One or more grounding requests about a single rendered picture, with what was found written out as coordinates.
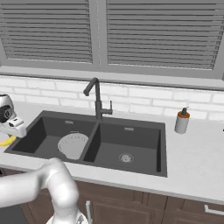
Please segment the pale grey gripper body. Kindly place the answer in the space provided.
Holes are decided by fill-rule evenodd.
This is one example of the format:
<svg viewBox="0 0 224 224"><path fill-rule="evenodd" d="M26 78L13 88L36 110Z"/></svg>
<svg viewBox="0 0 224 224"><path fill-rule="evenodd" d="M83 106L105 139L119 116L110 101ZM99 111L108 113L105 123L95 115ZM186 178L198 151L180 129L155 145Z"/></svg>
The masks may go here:
<svg viewBox="0 0 224 224"><path fill-rule="evenodd" d="M11 123L0 124L0 132L23 138L26 136L26 127L23 124L13 126Z"/></svg>

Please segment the yellow banana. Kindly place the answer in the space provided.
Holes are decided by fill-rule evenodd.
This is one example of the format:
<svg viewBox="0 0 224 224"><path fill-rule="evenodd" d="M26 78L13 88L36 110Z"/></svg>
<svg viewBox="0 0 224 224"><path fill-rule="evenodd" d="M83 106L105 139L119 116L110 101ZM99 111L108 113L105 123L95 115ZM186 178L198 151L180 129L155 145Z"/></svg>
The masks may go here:
<svg viewBox="0 0 224 224"><path fill-rule="evenodd" d="M16 139L17 139L17 137L14 136L14 135L12 135L12 136L8 137L6 140L4 140L3 142L0 142L0 146L10 145L10 144L12 144Z"/></svg>

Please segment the white colander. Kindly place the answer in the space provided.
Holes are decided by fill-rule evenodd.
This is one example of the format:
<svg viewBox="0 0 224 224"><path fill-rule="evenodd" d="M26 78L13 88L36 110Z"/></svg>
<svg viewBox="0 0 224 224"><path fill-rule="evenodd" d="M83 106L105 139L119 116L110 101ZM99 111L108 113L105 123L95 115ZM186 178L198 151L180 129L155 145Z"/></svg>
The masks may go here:
<svg viewBox="0 0 224 224"><path fill-rule="evenodd" d="M58 142L58 149L67 158L77 160L81 157L88 137L79 131L71 131L69 134L63 136Z"/></svg>

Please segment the dark grey sink faucet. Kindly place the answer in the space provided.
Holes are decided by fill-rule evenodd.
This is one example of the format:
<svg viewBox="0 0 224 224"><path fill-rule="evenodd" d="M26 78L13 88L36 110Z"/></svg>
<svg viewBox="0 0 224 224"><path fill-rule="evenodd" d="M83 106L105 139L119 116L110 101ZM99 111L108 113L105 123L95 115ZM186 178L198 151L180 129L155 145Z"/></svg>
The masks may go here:
<svg viewBox="0 0 224 224"><path fill-rule="evenodd" d="M97 120L101 120L104 114L112 115L113 109L112 108L103 108L102 101L101 101L101 93L100 93L100 82L99 80L94 77L83 90L83 94L85 96L89 96L91 89L95 87L95 117Z"/></svg>

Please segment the dark grey double sink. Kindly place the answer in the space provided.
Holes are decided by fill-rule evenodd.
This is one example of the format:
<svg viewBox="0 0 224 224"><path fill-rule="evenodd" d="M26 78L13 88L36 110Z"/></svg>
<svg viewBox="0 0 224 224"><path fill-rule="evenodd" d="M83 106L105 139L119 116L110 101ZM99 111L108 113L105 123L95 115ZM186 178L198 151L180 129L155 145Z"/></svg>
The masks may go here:
<svg viewBox="0 0 224 224"><path fill-rule="evenodd" d="M59 150L67 135L88 137L80 157L72 159ZM27 127L27 135L6 151L35 158L98 166L154 176L167 175L165 125L113 117L42 111Z"/></svg>

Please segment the dark dishwasher front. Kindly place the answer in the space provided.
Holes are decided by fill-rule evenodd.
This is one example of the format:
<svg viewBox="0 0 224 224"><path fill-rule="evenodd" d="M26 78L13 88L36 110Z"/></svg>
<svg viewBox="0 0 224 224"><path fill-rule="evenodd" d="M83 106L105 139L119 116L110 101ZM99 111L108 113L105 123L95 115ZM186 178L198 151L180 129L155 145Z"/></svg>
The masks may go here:
<svg viewBox="0 0 224 224"><path fill-rule="evenodd" d="M20 206L0 208L0 224L28 224Z"/></svg>

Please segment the grey slatted window blind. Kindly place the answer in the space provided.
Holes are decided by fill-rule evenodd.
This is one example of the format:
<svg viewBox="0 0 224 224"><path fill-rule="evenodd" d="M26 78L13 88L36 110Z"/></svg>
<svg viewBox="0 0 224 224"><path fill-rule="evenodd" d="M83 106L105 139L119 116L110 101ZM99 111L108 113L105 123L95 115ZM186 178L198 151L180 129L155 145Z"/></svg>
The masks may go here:
<svg viewBox="0 0 224 224"><path fill-rule="evenodd" d="M0 39L10 60L93 62L88 0L0 0Z"/></svg>
<svg viewBox="0 0 224 224"><path fill-rule="evenodd" d="M106 0L108 63L214 68L224 0Z"/></svg>

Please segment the brown cupboard door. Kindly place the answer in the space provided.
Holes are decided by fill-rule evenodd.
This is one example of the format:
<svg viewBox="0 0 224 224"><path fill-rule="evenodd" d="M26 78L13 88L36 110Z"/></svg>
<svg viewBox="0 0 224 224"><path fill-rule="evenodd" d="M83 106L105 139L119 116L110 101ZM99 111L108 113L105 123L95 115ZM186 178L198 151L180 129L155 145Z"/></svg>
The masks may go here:
<svg viewBox="0 0 224 224"><path fill-rule="evenodd" d="M93 224L162 224L167 197L151 192L76 181L79 209Z"/></svg>

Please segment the grey soap dispenser black pump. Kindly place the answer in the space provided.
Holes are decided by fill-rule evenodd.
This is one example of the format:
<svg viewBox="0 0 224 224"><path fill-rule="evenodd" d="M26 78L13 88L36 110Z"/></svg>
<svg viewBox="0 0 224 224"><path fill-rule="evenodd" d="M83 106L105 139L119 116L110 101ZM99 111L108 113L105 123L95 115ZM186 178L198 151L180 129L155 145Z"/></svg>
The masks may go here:
<svg viewBox="0 0 224 224"><path fill-rule="evenodd" d="M178 134L185 134L187 125L189 122L190 114L187 112L187 108L182 108L177 114L174 130Z"/></svg>

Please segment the brown drawer front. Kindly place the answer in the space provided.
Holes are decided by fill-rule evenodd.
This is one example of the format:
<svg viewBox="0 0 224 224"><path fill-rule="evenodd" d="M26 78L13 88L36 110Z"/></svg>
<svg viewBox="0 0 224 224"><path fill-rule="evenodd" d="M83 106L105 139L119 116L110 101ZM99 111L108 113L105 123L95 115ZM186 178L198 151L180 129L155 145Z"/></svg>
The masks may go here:
<svg viewBox="0 0 224 224"><path fill-rule="evenodd" d="M204 205L224 212L224 205L169 196L163 224L224 224L224 216L205 213Z"/></svg>

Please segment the grey window frame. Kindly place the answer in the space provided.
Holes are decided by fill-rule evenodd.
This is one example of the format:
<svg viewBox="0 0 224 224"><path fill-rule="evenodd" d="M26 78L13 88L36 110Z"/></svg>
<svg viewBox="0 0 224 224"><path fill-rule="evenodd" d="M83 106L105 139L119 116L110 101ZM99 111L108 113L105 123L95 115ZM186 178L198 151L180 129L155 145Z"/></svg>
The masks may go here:
<svg viewBox="0 0 224 224"><path fill-rule="evenodd" d="M28 59L8 59L0 39L0 74L15 74L38 78L61 78L140 84L150 86L224 89L224 37L212 70L168 67L133 66L108 63L106 0L88 0L93 62L59 62Z"/></svg>

